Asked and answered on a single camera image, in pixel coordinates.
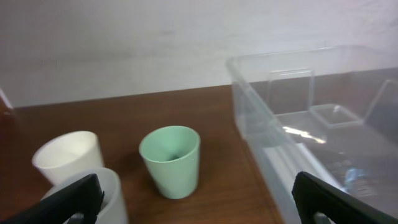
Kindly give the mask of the light grey cup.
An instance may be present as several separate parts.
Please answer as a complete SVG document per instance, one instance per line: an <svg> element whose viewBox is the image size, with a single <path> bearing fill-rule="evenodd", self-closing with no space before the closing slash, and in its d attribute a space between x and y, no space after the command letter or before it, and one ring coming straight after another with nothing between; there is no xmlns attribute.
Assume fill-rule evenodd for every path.
<svg viewBox="0 0 398 224"><path fill-rule="evenodd" d="M77 173L58 185L52 187L43 199L58 192L64 187L76 182L88 174L96 174L100 187L104 192L104 199L101 205L101 211L98 214L96 223L98 224L128 224L129 218L124 202L123 192L121 190L121 181L115 171L100 167L97 169L84 170Z"/></svg>

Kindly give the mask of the mint green cup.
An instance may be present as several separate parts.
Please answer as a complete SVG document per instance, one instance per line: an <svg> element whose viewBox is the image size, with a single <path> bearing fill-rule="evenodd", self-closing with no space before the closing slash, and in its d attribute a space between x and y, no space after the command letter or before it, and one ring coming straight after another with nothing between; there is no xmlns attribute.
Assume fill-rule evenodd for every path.
<svg viewBox="0 0 398 224"><path fill-rule="evenodd" d="M186 126L159 128L141 141L139 154L164 197L181 199L196 190L200 144L200 135Z"/></svg>

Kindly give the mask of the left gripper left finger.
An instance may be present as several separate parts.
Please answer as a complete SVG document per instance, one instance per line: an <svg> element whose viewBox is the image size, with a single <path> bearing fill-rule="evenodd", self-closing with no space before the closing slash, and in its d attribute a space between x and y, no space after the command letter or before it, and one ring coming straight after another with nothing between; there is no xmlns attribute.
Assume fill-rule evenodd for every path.
<svg viewBox="0 0 398 224"><path fill-rule="evenodd" d="M88 174L1 224L95 224L103 199L98 176Z"/></svg>

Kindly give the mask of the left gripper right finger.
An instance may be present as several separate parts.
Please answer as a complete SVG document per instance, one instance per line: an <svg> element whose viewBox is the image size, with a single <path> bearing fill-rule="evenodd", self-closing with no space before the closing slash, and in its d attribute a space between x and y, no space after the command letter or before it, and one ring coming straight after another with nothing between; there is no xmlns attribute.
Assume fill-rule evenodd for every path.
<svg viewBox="0 0 398 224"><path fill-rule="evenodd" d="M292 196L302 223L326 223L324 214L334 223L397 224L397 219L342 192L308 172L299 172Z"/></svg>

